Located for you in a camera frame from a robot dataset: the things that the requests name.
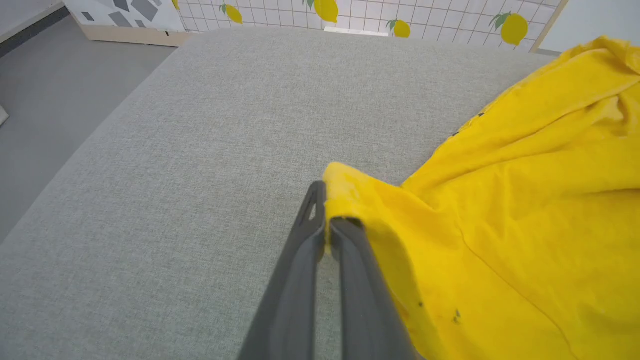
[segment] lemon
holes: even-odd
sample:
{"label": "lemon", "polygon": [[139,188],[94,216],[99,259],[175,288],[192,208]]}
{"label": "lemon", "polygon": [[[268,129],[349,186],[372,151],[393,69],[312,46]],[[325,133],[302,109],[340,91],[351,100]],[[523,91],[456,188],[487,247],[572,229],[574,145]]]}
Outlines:
{"label": "lemon", "polygon": [[389,30],[392,30],[394,34],[399,38],[408,38],[409,34],[411,33],[409,25],[407,25],[406,22],[398,19],[389,20],[387,22],[387,26],[385,27],[388,27]]}
{"label": "lemon", "polygon": [[231,21],[237,22],[238,24],[242,24],[242,14],[238,11],[238,9],[234,8],[231,5],[227,5],[227,16]]}
{"label": "lemon", "polygon": [[527,20],[519,14],[511,14],[502,25],[502,40],[511,45],[520,45],[529,30]]}
{"label": "lemon", "polygon": [[338,22],[338,4],[335,0],[316,0],[314,6],[320,19],[326,22]]}
{"label": "lemon", "polygon": [[409,28],[409,25],[406,22],[402,20],[396,21],[396,26],[394,27],[394,34],[396,34],[397,37],[408,38],[410,33],[411,33],[411,29]]}

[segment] grey cushion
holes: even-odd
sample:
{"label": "grey cushion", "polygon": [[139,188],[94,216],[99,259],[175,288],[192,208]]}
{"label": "grey cushion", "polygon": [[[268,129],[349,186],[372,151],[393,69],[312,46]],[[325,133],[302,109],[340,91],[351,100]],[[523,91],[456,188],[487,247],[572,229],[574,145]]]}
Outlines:
{"label": "grey cushion", "polygon": [[[329,162],[400,184],[549,60],[291,29],[195,37],[0,245],[0,358],[235,358]],[[318,359],[340,356],[338,290],[325,259]]]}

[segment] grid pattern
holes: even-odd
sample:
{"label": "grid pattern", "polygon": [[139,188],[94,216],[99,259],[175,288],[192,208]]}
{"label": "grid pattern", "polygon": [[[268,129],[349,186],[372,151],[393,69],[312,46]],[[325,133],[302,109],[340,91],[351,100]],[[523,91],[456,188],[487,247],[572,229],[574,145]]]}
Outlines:
{"label": "grid pattern", "polygon": [[[409,24],[410,38],[529,52],[561,0],[336,0],[337,24],[321,20],[302,0],[225,0],[242,14],[237,24],[219,10],[223,0],[179,0],[180,19],[189,32],[232,26],[324,29],[338,27],[389,32],[387,21]],[[498,13],[518,13],[529,23],[519,46],[502,41],[489,27]]]}

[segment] yellow fabric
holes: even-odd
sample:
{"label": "yellow fabric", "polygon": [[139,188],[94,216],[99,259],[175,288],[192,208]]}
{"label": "yellow fabric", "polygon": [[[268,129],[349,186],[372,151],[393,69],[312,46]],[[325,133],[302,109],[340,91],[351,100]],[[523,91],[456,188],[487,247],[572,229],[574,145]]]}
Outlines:
{"label": "yellow fabric", "polygon": [[400,187],[326,169],[428,360],[637,359],[640,49],[602,37],[519,82]]}

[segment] floor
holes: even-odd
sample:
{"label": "floor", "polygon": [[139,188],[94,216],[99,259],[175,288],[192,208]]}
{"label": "floor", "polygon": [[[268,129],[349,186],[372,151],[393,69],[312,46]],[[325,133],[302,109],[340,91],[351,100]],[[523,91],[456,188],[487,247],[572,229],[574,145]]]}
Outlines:
{"label": "floor", "polygon": [[87,40],[67,17],[0,58],[0,243],[89,135],[174,48]]}

